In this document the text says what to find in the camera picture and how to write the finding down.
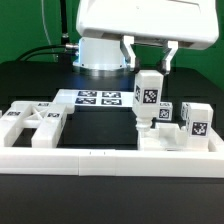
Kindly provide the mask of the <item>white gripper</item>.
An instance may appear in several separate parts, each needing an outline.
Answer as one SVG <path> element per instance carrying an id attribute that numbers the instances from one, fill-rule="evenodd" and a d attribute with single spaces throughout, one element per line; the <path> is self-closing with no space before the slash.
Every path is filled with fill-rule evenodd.
<path id="1" fill-rule="evenodd" d="M 161 46 L 158 70 L 168 75 L 181 48 L 203 50 L 219 37 L 216 0 L 80 0 L 76 29 L 81 36 L 120 41 L 127 67 L 137 73 L 132 49 L 138 44 Z"/>

